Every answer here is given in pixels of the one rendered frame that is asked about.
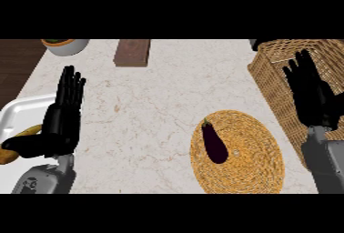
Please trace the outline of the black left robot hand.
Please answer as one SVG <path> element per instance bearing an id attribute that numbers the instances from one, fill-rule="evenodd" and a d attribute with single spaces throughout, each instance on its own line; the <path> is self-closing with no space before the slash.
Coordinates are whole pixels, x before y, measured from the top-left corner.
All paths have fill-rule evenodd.
<path id="1" fill-rule="evenodd" d="M 80 142 L 81 105 L 86 79 L 74 66 L 62 71 L 55 102 L 50 104 L 41 125 L 43 156 L 71 154 Z"/>

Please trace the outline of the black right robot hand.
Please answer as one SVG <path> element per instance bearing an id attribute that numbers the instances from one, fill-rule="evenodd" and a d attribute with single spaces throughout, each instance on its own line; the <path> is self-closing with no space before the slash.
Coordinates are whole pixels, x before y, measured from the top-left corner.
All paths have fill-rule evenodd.
<path id="1" fill-rule="evenodd" d="M 322 126 L 335 131 L 344 116 L 344 92 L 337 95 L 322 80 L 306 49 L 295 53 L 295 59 L 289 60 L 282 70 L 292 90 L 300 122 L 306 127 Z"/>

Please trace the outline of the brown wicker basket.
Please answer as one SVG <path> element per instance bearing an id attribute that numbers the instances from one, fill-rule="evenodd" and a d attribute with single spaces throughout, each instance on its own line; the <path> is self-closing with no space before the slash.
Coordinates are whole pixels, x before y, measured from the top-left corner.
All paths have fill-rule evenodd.
<path id="1" fill-rule="evenodd" d="M 292 144 L 303 166 L 301 145 L 307 140 L 307 127 L 295 112 L 292 91 L 282 67 L 303 49 L 310 53 L 322 80 L 334 93 L 344 92 L 344 39 L 278 39 L 258 45 L 248 72 L 261 90 L 278 123 Z"/>

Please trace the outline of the round woven yellow placemat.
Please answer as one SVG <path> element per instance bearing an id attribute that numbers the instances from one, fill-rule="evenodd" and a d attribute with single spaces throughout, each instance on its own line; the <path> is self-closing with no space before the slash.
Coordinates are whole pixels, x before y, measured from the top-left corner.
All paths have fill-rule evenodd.
<path id="1" fill-rule="evenodd" d="M 208 121 L 223 140 L 229 157 L 216 164 L 208 157 L 202 124 Z M 205 193 L 276 194 L 282 190 L 285 165 L 275 137 L 247 113 L 218 110 L 196 125 L 190 139 L 190 165 Z"/>

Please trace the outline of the dark purple eggplant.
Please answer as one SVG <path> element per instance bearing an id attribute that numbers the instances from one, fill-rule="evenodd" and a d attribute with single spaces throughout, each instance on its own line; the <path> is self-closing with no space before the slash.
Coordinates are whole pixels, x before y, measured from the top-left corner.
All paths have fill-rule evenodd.
<path id="1" fill-rule="evenodd" d="M 216 164 L 226 162 L 229 151 L 208 120 L 202 122 L 202 141 L 207 155 Z"/>

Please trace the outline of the white tray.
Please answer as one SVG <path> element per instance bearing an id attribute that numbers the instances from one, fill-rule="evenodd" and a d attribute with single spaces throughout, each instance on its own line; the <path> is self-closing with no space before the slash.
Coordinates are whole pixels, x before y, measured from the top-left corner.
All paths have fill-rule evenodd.
<path id="1" fill-rule="evenodd" d="M 43 123 L 46 110 L 55 102 L 55 94 L 12 100 L 0 110 L 0 143 L 28 127 Z"/>

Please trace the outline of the yellow-brown vegetable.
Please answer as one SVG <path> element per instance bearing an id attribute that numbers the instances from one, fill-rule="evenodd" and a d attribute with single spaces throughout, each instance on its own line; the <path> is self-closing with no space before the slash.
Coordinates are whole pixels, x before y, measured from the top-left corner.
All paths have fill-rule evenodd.
<path id="1" fill-rule="evenodd" d="M 43 155 L 41 125 L 27 128 L 15 137 L 0 143 L 0 165 L 12 163 L 18 157 Z"/>

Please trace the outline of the white pot with orange rim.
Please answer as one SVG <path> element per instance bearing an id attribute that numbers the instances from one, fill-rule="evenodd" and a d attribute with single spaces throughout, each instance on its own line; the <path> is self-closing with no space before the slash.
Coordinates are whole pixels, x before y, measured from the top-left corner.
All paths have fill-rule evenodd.
<path id="1" fill-rule="evenodd" d="M 41 43 L 56 56 L 72 56 L 84 50 L 89 39 L 41 39 Z"/>

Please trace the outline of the brown wooden block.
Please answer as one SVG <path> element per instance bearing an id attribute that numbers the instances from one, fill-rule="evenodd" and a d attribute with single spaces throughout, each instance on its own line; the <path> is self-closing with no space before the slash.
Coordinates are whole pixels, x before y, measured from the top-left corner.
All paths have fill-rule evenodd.
<path id="1" fill-rule="evenodd" d="M 151 49 L 149 39 L 121 39 L 114 55 L 117 66 L 146 67 Z"/>

